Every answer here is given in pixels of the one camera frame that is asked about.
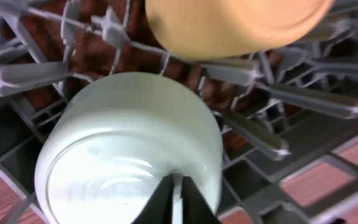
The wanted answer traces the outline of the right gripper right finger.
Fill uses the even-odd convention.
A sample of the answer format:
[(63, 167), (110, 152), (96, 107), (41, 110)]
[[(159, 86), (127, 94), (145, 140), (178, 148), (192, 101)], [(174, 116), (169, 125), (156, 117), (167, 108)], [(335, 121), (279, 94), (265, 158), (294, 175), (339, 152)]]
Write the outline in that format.
[(220, 224), (193, 179), (184, 176), (181, 188), (182, 217), (184, 224)]

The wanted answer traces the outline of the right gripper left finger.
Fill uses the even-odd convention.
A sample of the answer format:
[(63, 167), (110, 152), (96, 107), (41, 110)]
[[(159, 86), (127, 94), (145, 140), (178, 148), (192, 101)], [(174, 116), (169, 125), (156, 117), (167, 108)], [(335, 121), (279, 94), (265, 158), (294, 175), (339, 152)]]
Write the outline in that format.
[(173, 176), (165, 176), (133, 224), (171, 224), (173, 207)]

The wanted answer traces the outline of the green plastic bowl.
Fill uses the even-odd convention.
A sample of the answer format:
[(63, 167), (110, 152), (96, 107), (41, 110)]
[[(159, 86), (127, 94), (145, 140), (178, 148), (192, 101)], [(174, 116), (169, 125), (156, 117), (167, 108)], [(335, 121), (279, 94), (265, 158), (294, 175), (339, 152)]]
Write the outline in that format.
[(37, 159), (49, 223), (132, 223), (161, 179), (189, 176), (216, 212), (223, 140), (203, 100), (152, 73), (117, 73), (80, 90)]

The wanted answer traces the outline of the yellow plastic cup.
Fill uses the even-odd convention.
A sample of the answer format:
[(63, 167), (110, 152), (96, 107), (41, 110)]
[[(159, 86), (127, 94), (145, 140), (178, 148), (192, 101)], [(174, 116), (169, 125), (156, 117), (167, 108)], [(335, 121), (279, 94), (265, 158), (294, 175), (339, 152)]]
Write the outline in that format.
[(310, 32), (334, 0), (146, 0), (157, 42), (185, 60), (276, 49)]

